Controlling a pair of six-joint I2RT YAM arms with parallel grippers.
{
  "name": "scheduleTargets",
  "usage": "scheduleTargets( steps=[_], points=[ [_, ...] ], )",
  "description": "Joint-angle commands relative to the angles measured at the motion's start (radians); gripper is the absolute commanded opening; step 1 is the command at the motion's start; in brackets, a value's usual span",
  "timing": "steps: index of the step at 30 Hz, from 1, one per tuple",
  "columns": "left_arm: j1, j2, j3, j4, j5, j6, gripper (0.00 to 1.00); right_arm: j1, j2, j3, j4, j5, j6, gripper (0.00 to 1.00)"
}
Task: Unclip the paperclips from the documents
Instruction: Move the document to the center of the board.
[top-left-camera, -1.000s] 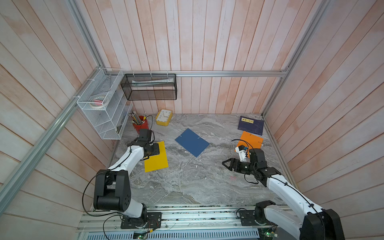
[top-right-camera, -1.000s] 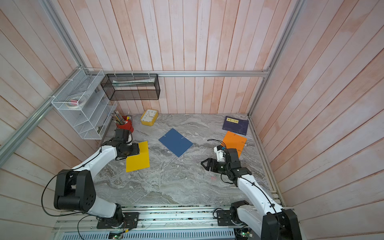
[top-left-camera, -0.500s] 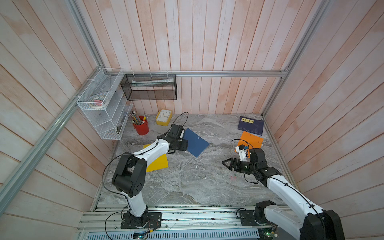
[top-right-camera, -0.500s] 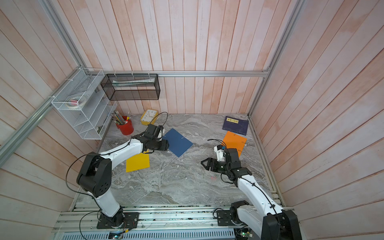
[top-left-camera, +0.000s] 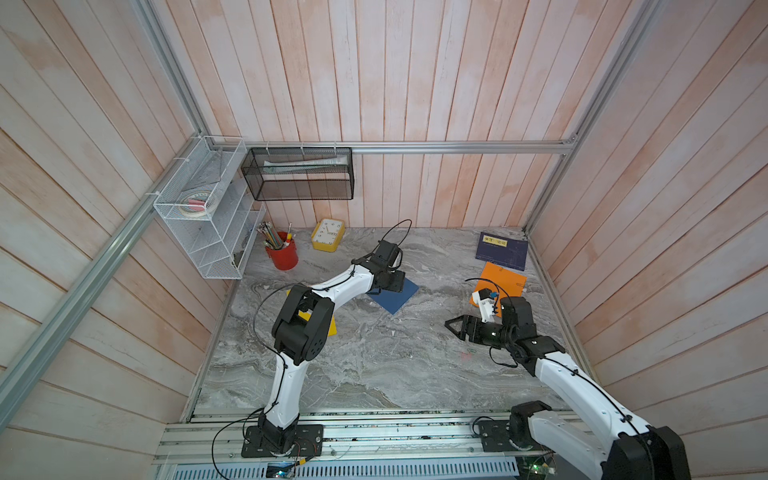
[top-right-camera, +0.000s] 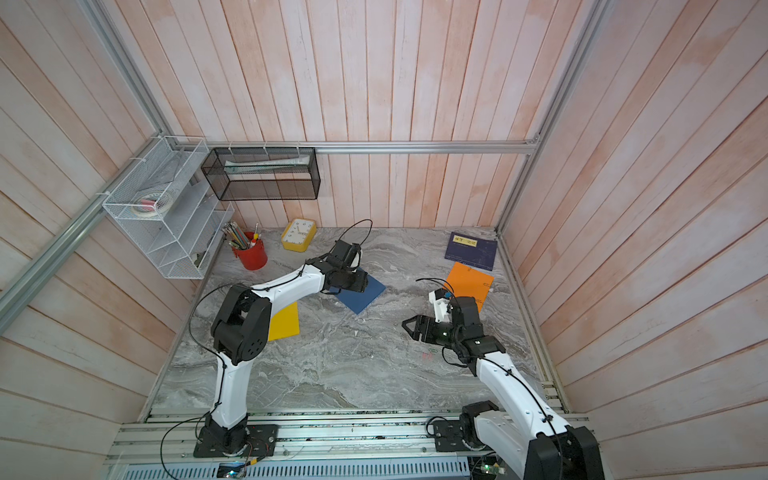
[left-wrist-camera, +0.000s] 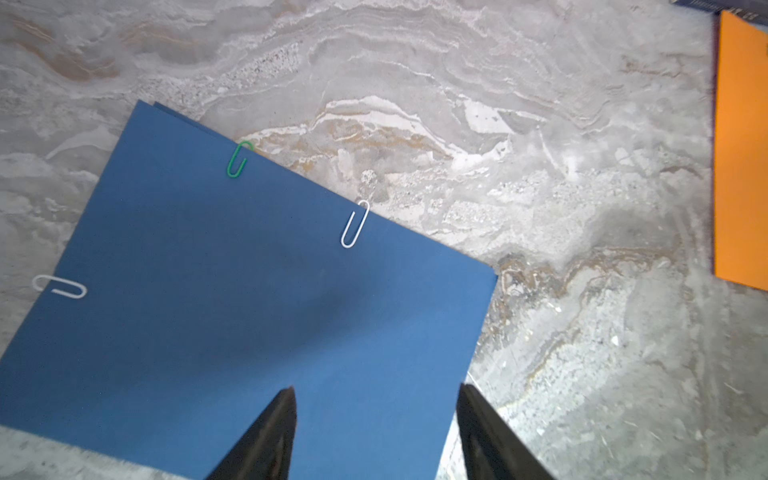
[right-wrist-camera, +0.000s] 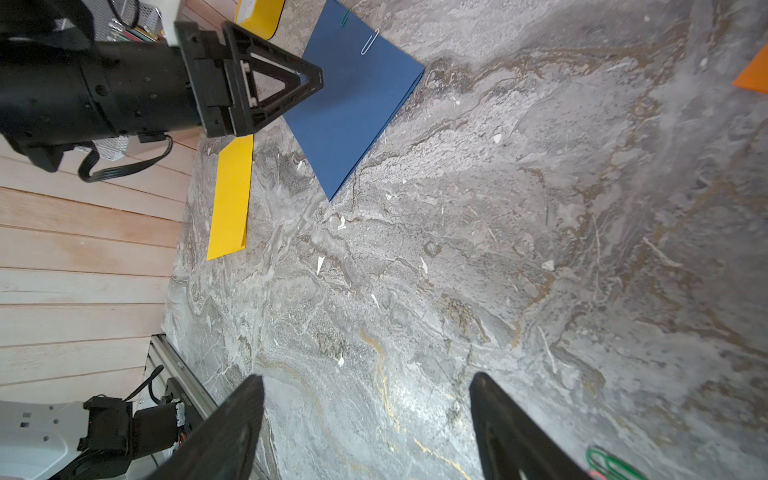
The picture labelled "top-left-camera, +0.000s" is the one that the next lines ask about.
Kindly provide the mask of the yellow paper document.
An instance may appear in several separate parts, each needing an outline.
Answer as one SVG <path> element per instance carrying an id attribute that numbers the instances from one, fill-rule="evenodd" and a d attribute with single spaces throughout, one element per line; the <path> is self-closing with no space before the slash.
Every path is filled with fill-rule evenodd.
<path id="1" fill-rule="evenodd" d="M 285 307 L 288 310 L 288 319 L 301 325 L 308 324 L 312 334 L 334 335 L 335 303 L 331 299 L 313 290 L 296 287 L 287 294 Z"/>

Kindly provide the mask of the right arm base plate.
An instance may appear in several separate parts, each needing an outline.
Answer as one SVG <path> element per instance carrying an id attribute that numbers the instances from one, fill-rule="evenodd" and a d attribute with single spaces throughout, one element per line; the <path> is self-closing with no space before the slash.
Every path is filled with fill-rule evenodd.
<path id="1" fill-rule="evenodd" d="M 553 453 L 553 450 L 530 438 L 515 421 L 481 416 L 472 422 L 471 430 L 480 440 L 485 453 Z"/>

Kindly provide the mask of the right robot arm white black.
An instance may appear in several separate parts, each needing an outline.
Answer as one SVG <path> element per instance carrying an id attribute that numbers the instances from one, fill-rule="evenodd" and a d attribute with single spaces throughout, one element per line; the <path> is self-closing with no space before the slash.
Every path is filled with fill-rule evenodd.
<path id="1" fill-rule="evenodd" d="M 459 340 L 510 354 L 549 386 L 586 424 L 580 430 L 547 403 L 518 404 L 506 421 L 479 417 L 472 424 L 486 452 L 544 448 L 590 479 L 688 479 L 685 445 L 668 427 L 654 427 L 597 385 L 555 339 L 538 333 L 530 303 L 488 289 L 473 295 L 479 316 L 462 315 L 445 326 Z"/>

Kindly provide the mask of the blue paper document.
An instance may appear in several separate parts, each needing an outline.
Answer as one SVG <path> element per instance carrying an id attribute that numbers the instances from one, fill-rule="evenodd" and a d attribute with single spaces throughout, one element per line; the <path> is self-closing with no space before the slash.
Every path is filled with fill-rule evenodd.
<path id="1" fill-rule="evenodd" d="M 419 286 L 406 279 L 401 292 L 377 289 L 368 293 L 368 297 L 386 310 L 395 315 L 419 290 Z"/>

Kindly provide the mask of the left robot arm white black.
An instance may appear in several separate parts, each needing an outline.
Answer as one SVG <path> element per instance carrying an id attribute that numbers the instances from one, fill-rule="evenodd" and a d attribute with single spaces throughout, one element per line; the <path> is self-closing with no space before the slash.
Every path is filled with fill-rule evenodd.
<path id="1" fill-rule="evenodd" d="M 247 431 L 251 443 L 274 453 L 290 451 L 297 438 L 306 372 L 326 344 L 336 309 L 372 290 L 400 293 L 405 283 L 401 260 L 400 246 L 381 240 L 339 275 L 319 284 L 291 287 L 271 330 L 276 372 L 266 408 L 257 425 Z"/>

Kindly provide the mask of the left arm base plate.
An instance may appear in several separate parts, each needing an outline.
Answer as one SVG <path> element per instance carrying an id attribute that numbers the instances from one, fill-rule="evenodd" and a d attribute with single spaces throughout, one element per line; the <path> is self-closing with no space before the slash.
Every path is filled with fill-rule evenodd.
<path id="1" fill-rule="evenodd" d="M 246 429 L 241 449 L 243 458 L 301 457 L 312 459 L 322 453 L 324 427 L 321 424 L 277 427 L 258 425 Z"/>

